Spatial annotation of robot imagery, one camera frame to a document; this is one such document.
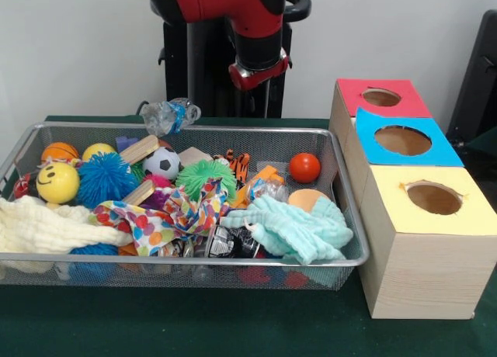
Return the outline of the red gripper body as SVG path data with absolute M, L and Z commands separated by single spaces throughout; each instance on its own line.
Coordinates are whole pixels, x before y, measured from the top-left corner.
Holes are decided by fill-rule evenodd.
M 252 90 L 272 78 L 279 77 L 292 67 L 290 56 L 285 50 L 280 51 L 278 62 L 267 69 L 251 70 L 242 67 L 237 61 L 228 67 L 228 72 L 234 86 L 240 91 Z

